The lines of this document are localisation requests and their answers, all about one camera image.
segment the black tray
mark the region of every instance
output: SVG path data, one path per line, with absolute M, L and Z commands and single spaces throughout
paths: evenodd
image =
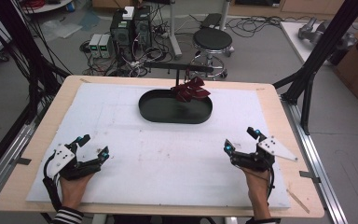
M 206 121 L 212 113 L 209 97 L 192 99 L 189 103 L 179 102 L 171 90 L 152 90 L 139 99 L 142 117 L 152 122 L 199 124 Z

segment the wooden table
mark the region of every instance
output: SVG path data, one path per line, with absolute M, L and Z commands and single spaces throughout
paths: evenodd
M 50 203 L 26 202 L 27 194 L 34 182 L 38 167 L 45 151 L 58 130 L 62 119 L 76 96 L 77 89 L 82 83 L 113 83 L 120 85 L 142 85 L 171 87 L 172 79 L 129 78 L 129 77 L 68 77 L 56 98 L 51 104 L 46 116 L 34 133 L 22 157 L 32 160 L 29 165 L 18 164 L 0 193 L 0 211 L 11 212 L 52 212 Z M 308 171 L 298 148 L 289 121 L 283 111 L 278 94 L 269 84 L 205 81 L 207 88 L 236 89 L 256 91 L 262 106 L 269 133 L 276 136 L 285 146 L 290 148 L 298 157 L 298 162 L 277 158 L 288 197 L 291 203 L 289 209 L 274 209 L 274 217 L 322 217 L 324 210 L 318 193 L 309 178 L 299 175 L 299 171 Z M 146 214 L 146 215 L 181 215 L 181 216 L 219 216 L 219 217 L 250 217 L 251 209 L 238 207 L 211 206 L 160 206 L 132 204 L 103 204 L 84 203 L 79 208 L 86 213 L 103 214 Z

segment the metal frame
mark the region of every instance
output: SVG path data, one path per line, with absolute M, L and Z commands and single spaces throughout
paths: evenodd
M 170 1 L 170 9 L 171 9 L 171 27 L 170 27 L 170 41 L 173 49 L 173 53 L 175 55 L 175 60 L 178 60 L 182 57 L 182 51 L 180 50 L 178 41 L 175 36 L 175 0 Z
M 198 49 L 200 51 L 200 54 L 196 55 L 193 58 L 193 60 L 191 60 L 190 64 L 201 64 L 203 66 L 212 67 L 213 70 L 215 70 L 215 69 L 220 70 L 219 72 L 214 73 L 214 74 L 207 73 L 207 72 L 205 72 L 204 74 L 201 74 L 197 71 L 195 71 L 193 74 L 202 75 L 204 77 L 212 77 L 213 81 L 215 81 L 215 78 L 218 76 L 223 76 L 223 77 L 227 76 L 227 69 L 225 68 L 225 64 L 223 63 L 223 61 L 221 59 L 219 59 L 216 56 L 213 56 L 213 54 L 220 54 L 220 53 L 228 52 L 231 48 L 231 45 L 225 49 L 204 49 L 200 45 L 196 44 L 194 39 L 193 39 L 193 45 L 196 49 Z M 198 58 L 201 58 L 201 57 L 205 57 L 205 63 L 202 63 L 197 60 Z M 221 66 L 213 66 L 213 60 L 220 62 Z
M 290 105 L 287 102 L 282 102 L 282 104 L 288 108 L 291 114 L 292 122 L 294 125 L 296 125 L 298 137 L 300 138 L 302 144 L 301 149 L 307 156 L 307 162 L 310 166 L 310 171 L 313 172 L 313 176 L 315 178 L 319 178 L 321 180 L 320 183 L 316 183 L 315 185 L 324 198 L 324 205 L 326 206 L 330 217 L 336 224 L 348 223 L 347 219 L 345 218 L 345 214 L 342 211 L 341 205 L 339 204 L 336 193 L 334 192 L 327 173 L 324 169 L 324 165 L 322 164 L 318 151 L 313 144 L 312 138 L 301 127 L 301 112 L 296 105 Z
M 30 124 L 24 124 L 18 132 L 6 153 L 0 160 L 0 185 L 6 179 L 7 174 L 15 167 L 17 159 L 28 145 L 36 130 L 36 118 Z
M 338 41 L 346 34 L 357 17 L 358 0 L 344 1 L 303 66 L 291 76 L 273 84 L 275 89 L 278 89 L 292 83 L 289 90 L 282 95 L 282 99 L 291 105 L 296 105 L 298 97 L 304 92 L 300 123 L 306 134 L 310 134 L 308 124 L 313 80 L 324 61 L 333 52 Z

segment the black cable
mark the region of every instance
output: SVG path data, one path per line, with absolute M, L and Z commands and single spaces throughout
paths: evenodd
M 162 7 L 159 5 L 159 4 L 157 4 L 157 9 L 156 10 L 154 10 L 154 11 L 152 11 L 151 13 L 150 13 L 150 15 L 153 15 L 153 17 L 151 18 L 151 21 L 154 21 L 154 19 L 156 18 L 156 16 L 158 15 L 158 12 L 161 12 L 161 9 L 163 8 L 163 7 L 165 7 L 166 5 L 163 5 Z
M 30 75 L 28 72 L 29 71 L 28 64 L 25 62 L 25 60 L 22 60 L 22 63 L 21 63 L 21 57 L 23 55 L 22 54 L 19 55 L 15 50 L 13 50 L 13 48 L 9 46 L 9 44 L 6 42 L 6 40 L 2 36 L 0 36 L 0 41 L 1 41 L 2 45 L 5 47 L 5 49 L 8 51 L 9 55 L 14 60 L 15 64 L 20 69 L 22 75 L 28 80 L 28 82 L 30 82 Z
M 154 35 L 154 36 L 153 36 L 153 39 L 154 39 L 154 41 L 156 42 L 158 48 L 159 48 L 159 49 L 162 49 L 162 50 L 164 50 L 164 51 L 169 51 L 170 48 L 169 48 L 168 46 L 166 46 L 165 44 L 163 44 L 163 43 L 159 43 L 159 42 L 157 41 L 157 39 L 156 39 L 157 37 L 158 37 L 158 35 Z
M 194 16 L 192 16 L 192 15 L 190 15 L 190 14 L 188 14 L 188 16 L 191 17 L 191 18 L 193 18 L 193 19 L 194 19 L 195 21 L 197 21 L 198 23 L 202 23 L 202 21 L 197 20 L 197 18 L 195 18 Z
M 160 61 L 160 63 L 168 63 L 168 62 L 172 61 L 172 59 L 173 59 L 172 54 L 170 52 L 167 52 L 167 55 L 170 55 L 170 59 L 167 61 Z
M 272 167 L 272 164 L 269 164 L 269 162 L 266 159 L 264 159 L 264 163 L 269 167 L 268 169 L 271 172 L 270 181 L 269 181 L 269 185 L 268 185 L 268 194 L 267 194 L 267 199 L 268 199 L 269 195 L 272 192 L 272 189 L 275 188 L 275 186 L 274 186 L 275 174 L 274 174 L 274 168 Z
M 15 7 L 17 7 L 18 10 L 21 10 L 21 6 L 19 4 L 15 4 Z M 24 18 L 24 16 L 22 15 L 22 19 L 24 21 L 27 21 L 26 18 Z M 48 45 L 48 42 L 46 41 L 46 38 L 45 36 L 43 35 L 43 32 L 42 32 L 42 29 L 40 27 L 40 24 L 39 24 L 39 20 L 38 19 L 35 19 L 35 22 L 34 23 L 31 23 L 31 22 L 27 22 L 28 26 L 27 29 L 29 30 L 29 27 L 31 27 L 37 36 L 39 36 L 39 38 L 42 40 L 42 43 L 43 45 L 45 46 L 46 50 L 48 51 L 48 55 L 49 55 L 49 58 L 51 60 L 51 62 L 54 64 L 54 66 L 56 66 L 55 62 L 54 62 L 54 59 L 53 57 L 51 56 L 51 54 L 53 54 L 55 56 L 55 58 L 60 62 L 60 64 L 66 69 L 66 71 L 69 72 L 69 74 L 73 74 L 66 66 L 65 64 L 61 61 L 61 59 L 55 54 L 55 52 L 49 47 Z
M 189 36 L 193 36 L 193 33 L 175 33 L 175 35 L 189 35 Z
M 55 157 L 55 152 L 50 157 L 48 157 L 48 160 L 45 162 L 45 165 L 43 166 L 43 175 L 45 177 L 48 177 L 48 163 L 52 161 L 54 157 Z
M 235 25 L 231 25 L 231 23 L 233 21 L 237 21 L 239 20 Z M 231 29 L 231 31 L 236 34 L 239 35 L 241 37 L 252 37 L 255 35 L 256 32 L 261 31 L 264 27 L 266 26 L 275 26 L 279 29 L 282 29 L 280 26 L 280 22 L 283 21 L 282 18 L 280 17 L 276 17 L 276 16 L 272 16 L 272 17 L 250 17 L 250 18 L 235 18 L 230 20 L 227 23 L 228 28 Z M 251 25 L 253 26 L 253 28 L 251 29 L 246 29 L 245 26 L 246 25 Z M 240 34 L 239 32 L 237 32 L 235 29 L 241 30 L 242 32 L 245 33 L 250 33 L 249 35 L 244 35 L 244 34 Z
M 82 52 L 85 52 L 85 53 L 91 53 L 91 49 L 90 49 L 89 43 L 90 43 L 89 40 L 84 41 L 84 42 L 80 45 L 79 50 L 82 51 Z
M 209 221 L 210 224 L 216 224 L 216 222 L 214 222 L 211 217 L 206 217 L 206 219 Z
M 114 0 L 115 1 L 115 3 L 117 4 L 117 6 L 119 7 L 119 8 L 124 8 L 124 7 L 122 7 L 116 0 Z
M 154 57 L 152 56 L 153 52 L 158 52 L 160 51 L 160 55 L 158 57 Z M 145 50 L 145 55 L 148 59 L 154 61 L 154 62 L 159 62 L 165 59 L 165 57 L 167 56 L 167 52 L 163 51 L 162 49 L 158 49 L 158 48 L 150 48 Z
M 302 20 L 304 18 L 307 18 L 307 19 L 310 19 L 311 17 L 310 16 L 303 16 L 303 17 L 300 17 L 300 18 L 294 18 L 294 17 L 286 17 L 285 19 L 283 19 L 284 21 L 287 21 L 289 19 L 292 19 L 292 20 L 295 20 L 295 21 L 299 21 L 299 20 Z
M 351 27 L 352 27 L 353 29 L 355 29 L 355 30 L 358 30 L 358 28 L 354 27 L 353 24 L 351 25 Z

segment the black stool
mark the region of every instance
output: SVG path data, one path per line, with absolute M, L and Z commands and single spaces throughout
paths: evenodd
M 194 65 L 203 65 L 213 68 L 213 73 L 194 72 L 193 74 L 201 74 L 205 77 L 227 77 L 227 69 L 222 60 L 213 56 L 216 53 L 228 52 L 231 48 L 232 38 L 224 31 L 213 28 L 204 28 L 198 30 L 193 36 L 193 44 L 199 51 L 191 61 Z

